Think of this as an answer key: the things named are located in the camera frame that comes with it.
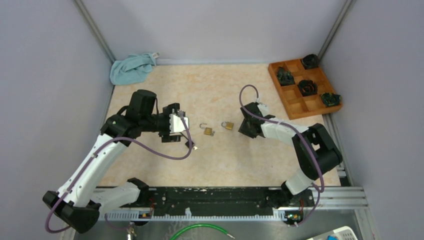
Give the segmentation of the brass padlock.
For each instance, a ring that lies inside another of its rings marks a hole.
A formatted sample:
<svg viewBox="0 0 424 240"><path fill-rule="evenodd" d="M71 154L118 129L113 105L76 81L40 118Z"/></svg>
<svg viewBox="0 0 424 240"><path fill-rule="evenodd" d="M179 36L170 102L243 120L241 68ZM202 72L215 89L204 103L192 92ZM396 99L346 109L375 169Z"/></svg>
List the brass padlock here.
<svg viewBox="0 0 424 240"><path fill-rule="evenodd" d="M199 127L203 130L203 134L207 136L213 137L215 135L215 131L211 127L207 127L207 124L202 122L199 124Z"/></svg>
<svg viewBox="0 0 424 240"><path fill-rule="evenodd" d="M233 122L229 122L229 121L223 121L221 123L221 126L223 128L225 128L226 130L230 130L231 131L233 129L233 127L234 127L234 123Z"/></svg>

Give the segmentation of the black cable lock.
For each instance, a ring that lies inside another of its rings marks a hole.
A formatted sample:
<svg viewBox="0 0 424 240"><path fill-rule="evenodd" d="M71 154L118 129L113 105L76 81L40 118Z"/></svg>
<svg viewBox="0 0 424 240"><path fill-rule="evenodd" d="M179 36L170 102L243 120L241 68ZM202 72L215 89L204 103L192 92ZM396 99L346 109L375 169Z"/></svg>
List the black cable lock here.
<svg viewBox="0 0 424 240"><path fill-rule="evenodd" d="M185 146L187 148L189 148L189 149L192 149L192 150L197 150L198 149L197 145L194 142L192 142L192 141L187 141L185 143Z"/></svg>

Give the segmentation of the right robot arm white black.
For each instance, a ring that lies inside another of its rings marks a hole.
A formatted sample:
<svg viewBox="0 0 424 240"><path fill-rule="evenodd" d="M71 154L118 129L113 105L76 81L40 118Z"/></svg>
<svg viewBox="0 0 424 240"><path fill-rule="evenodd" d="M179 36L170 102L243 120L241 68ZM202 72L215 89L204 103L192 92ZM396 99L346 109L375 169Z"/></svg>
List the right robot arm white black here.
<svg viewBox="0 0 424 240"><path fill-rule="evenodd" d="M263 115L266 106L251 102L240 108L243 121L239 132L255 139L279 140L294 148L299 169L281 185L281 199L287 206L295 206L305 191L316 180L342 163L343 157L327 129L320 123L309 127L292 125L274 115Z"/></svg>

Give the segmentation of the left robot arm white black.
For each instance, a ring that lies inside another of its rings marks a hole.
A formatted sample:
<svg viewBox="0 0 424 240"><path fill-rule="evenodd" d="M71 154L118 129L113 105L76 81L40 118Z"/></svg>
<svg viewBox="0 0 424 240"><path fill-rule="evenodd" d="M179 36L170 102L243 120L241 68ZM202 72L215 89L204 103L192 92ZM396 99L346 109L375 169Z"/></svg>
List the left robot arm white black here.
<svg viewBox="0 0 424 240"><path fill-rule="evenodd" d="M131 145L138 144L142 133L157 133L164 143L179 142L181 132L190 128L189 118L175 102L158 108L157 95L149 90L135 91L128 105L110 116L96 141L72 176L55 191L47 191L42 200L50 211L44 223L47 232L53 216L78 233L86 233L101 216L130 204L149 203L149 186L130 178L120 186L97 192L97 186L115 160Z"/></svg>

